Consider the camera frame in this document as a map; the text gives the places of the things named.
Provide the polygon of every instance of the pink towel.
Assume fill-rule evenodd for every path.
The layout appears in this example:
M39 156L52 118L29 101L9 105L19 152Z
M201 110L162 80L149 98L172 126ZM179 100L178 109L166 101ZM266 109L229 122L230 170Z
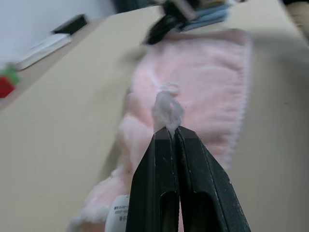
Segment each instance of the pink towel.
M127 96L117 136L122 149L118 166L93 188L68 231L104 231L115 197L130 193L132 176L154 132L152 109L162 90L181 104L182 126L195 131L219 163L228 167L248 97L250 52L250 37L237 29L171 36L149 47Z

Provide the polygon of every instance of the green object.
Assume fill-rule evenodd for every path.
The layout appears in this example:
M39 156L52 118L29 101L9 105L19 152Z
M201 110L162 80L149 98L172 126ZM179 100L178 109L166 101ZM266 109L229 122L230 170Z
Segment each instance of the green object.
M14 86L19 82L18 75L14 69L0 70L0 76L6 76Z

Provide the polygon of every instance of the beige table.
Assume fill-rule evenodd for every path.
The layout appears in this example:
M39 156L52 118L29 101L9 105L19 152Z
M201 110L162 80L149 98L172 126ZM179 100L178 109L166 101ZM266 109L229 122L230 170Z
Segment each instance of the beige table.
M139 44L158 18L155 7L108 18L1 110L1 231L64 231L109 174ZM227 26L254 38L231 181L252 231L308 231L308 48L276 0L234 7Z

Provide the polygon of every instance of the care label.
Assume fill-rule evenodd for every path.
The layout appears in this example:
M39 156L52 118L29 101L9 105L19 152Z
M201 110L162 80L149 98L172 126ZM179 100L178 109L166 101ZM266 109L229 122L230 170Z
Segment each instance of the care label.
M107 215L105 232L125 232L130 195L115 198Z

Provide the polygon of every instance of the red toy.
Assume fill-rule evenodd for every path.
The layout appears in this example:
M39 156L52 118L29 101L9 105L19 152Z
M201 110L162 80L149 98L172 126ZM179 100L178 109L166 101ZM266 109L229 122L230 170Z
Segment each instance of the red toy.
M14 90L14 86L5 76L0 76L0 98L5 98Z

